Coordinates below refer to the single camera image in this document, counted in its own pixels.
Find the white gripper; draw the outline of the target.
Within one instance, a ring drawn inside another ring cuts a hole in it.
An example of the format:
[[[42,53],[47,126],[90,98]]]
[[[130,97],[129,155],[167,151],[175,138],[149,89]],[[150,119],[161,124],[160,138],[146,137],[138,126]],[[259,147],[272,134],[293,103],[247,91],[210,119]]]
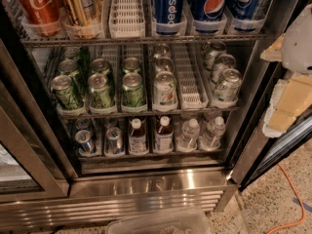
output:
[[[282,61],[292,72],[312,73],[312,4],[301,11],[285,35],[279,36],[260,58],[269,62]],[[262,132],[266,137],[280,137],[311,104],[311,75],[280,79],[265,112]]]

